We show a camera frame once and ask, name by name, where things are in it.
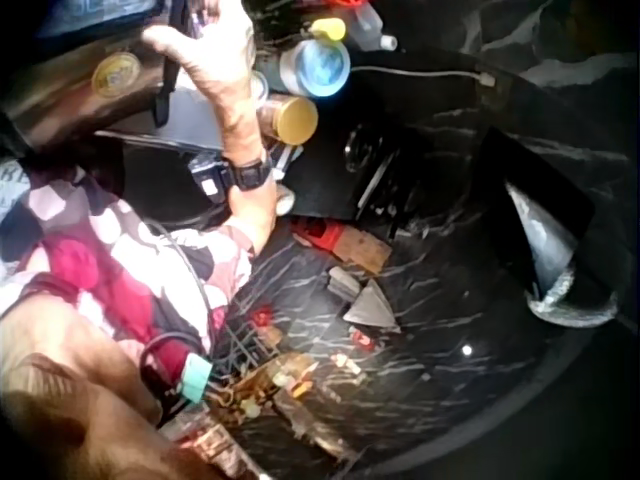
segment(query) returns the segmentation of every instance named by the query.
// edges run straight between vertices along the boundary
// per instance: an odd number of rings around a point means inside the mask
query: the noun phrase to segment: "white cable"
[[[402,75],[405,77],[469,77],[480,82],[481,85],[486,87],[493,87],[496,84],[496,79],[489,75],[488,73],[476,73],[476,72],[463,72],[458,70],[444,70],[440,72],[410,72],[408,70],[398,70],[396,68],[387,68],[387,67],[375,67],[375,66],[364,66],[364,67],[353,67],[351,69],[352,72],[381,72],[381,73],[390,73],[392,75]]]

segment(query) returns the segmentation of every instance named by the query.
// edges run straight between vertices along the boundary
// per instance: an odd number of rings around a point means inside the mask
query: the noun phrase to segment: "yellow cap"
[[[311,24],[309,31],[314,35],[326,35],[329,40],[338,42],[347,33],[347,26],[340,18],[320,18]]]
[[[301,145],[318,127],[318,110],[306,97],[291,97],[275,117],[275,131],[284,143]]]

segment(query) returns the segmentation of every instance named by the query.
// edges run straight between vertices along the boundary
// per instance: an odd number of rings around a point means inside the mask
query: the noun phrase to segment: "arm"
[[[143,40],[179,62],[211,102],[222,131],[224,154],[235,166],[266,158],[256,108],[251,98],[247,62],[251,21],[240,0],[207,0],[211,24],[198,40],[166,26],[152,26]],[[272,177],[260,188],[229,191],[231,224],[245,233],[259,253],[275,221],[276,185]]]

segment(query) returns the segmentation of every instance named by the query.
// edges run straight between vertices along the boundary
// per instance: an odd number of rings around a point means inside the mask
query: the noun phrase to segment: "hand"
[[[241,0],[199,0],[196,8],[206,23],[201,38],[154,25],[145,29],[142,39],[180,63],[196,87],[214,102],[248,97],[253,25]]]

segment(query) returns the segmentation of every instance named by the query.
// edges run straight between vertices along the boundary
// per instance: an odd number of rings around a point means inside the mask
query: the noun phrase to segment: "teal connector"
[[[193,403],[202,400],[212,369],[213,365],[204,358],[195,353],[189,353],[187,361],[184,362],[178,387],[180,394]]]

